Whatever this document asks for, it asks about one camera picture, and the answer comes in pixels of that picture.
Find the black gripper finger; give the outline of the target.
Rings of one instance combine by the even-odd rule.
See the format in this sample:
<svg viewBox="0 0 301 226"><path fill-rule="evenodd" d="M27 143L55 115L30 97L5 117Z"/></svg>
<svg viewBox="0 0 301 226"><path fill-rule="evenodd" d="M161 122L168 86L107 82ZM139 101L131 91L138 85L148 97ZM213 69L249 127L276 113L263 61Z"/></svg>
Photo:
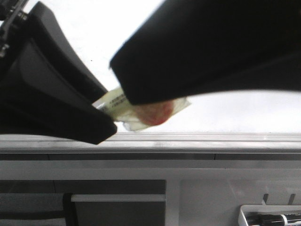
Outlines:
<svg viewBox="0 0 301 226"><path fill-rule="evenodd" d="M133 104L301 89L298 0L166 0L110 62Z"/></svg>
<svg viewBox="0 0 301 226"><path fill-rule="evenodd" d="M117 132L93 103L105 87L72 49L54 13L37 2L25 39L0 77L0 132L60 137L99 144Z"/></svg>

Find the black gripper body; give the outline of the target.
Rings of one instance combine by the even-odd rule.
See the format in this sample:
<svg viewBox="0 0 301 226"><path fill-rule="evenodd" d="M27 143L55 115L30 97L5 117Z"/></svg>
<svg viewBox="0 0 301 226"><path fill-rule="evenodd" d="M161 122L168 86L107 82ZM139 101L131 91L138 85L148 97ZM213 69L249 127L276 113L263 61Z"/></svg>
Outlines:
<svg viewBox="0 0 301 226"><path fill-rule="evenodd" d="M24 39L24 24L28 14L24 12L26 0L2 0L0 2L0 76L16 57Z"/></svg>

